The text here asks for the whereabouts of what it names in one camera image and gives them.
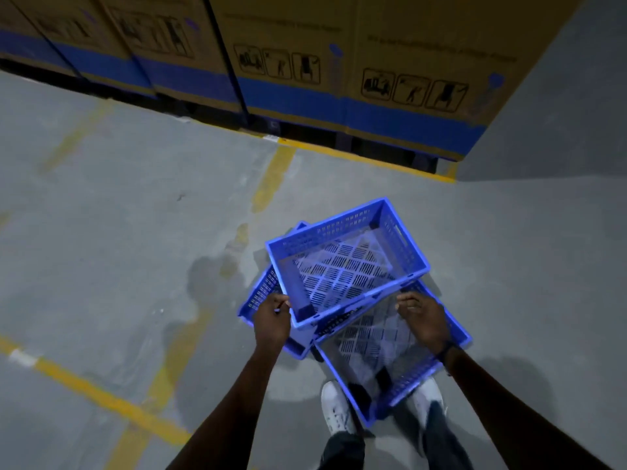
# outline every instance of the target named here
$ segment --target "wristband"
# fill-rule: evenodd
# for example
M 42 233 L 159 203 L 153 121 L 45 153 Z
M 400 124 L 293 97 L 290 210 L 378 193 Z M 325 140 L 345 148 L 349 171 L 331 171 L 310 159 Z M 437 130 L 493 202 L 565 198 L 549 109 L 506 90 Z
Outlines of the wristband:
M 457 343 L 454 343 L 453 341 L 447 341 L 444 347 L 442 348 L 442 351 L 438 353 L 437 355 L 435 355 L 435 359 L 437 359 L 440 363 L 444 364 L 444 359 L 446 358 L 446 354 L 451 348 L 457 348 L 458 350 L 461 349 L 457 345 Z

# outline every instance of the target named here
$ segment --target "right arm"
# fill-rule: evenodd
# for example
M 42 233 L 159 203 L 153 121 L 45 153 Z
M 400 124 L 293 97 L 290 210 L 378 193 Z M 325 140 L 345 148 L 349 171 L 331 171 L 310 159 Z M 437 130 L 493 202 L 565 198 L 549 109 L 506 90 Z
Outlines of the right arm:
M 441 354 L 451 341 L 443 306 L 417 292 L 400 294 L 397 300 L 398 312 L 416 339 L 434 355 Z M 449 347 L 439 357 L 510 470 L 608 468 L 501 386 L 463 350 Z

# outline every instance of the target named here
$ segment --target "jeans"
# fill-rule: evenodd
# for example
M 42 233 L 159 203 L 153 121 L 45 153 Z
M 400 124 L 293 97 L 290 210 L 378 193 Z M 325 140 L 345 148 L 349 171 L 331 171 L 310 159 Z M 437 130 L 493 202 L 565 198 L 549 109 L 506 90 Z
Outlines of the jeans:
M 473 470 L 466 451 L 448 428 L 438 402 L 431 403 L 422 438 L 429 470 Z M 338 432 L 327 442 L 319 470 L 361 470 L 364 467 L 364 450 L 363 437 Z

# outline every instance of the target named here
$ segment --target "perforated crate bottom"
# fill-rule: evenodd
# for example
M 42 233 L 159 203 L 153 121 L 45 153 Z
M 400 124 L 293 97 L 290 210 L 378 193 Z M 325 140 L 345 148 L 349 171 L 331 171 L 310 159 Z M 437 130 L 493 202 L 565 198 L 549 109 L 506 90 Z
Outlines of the perforated crate bottom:
M 398 384 L 413 375 L 416 366 L 431 356 L 428 349 L 416 341 L 405 321 L 396 312 L 396 294 L 380 300 L 366 314 L 324 344 L 325 348 L 337 348 L 350 367 L 353 376 L 347 381 L 361 384 L 372 397 L 388 390 L 380 388 L 381 370 L 385 368 L 387 371 L 387 385 Z
M 396 279 L 377 231 L 365 227 L 290 258 L 316 313 Z

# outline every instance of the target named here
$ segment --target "foot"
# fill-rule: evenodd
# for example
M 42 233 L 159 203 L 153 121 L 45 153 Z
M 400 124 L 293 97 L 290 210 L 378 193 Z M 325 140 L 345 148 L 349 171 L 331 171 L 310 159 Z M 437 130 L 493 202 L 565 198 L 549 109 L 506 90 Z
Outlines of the foot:
M 439 402 L 442 407 L 442 411 L 446 414 L 442 393 L 440 393 L 440 388 L 435 382 L 435 379 L 432 377 L 416 388 L 411 395 L 410 400 L 414 404 L 416 417 L 423 429 L 426 429 L 427 427 L 427 418 L 429 417 L 429 408 L 431 407 L 432 402 Z
M 331 435 L 338 432 L 357 433 L 355 422 L 350 415 L 350 405 L 337 381 L 329 381 L 322 387 L 320 400 Z

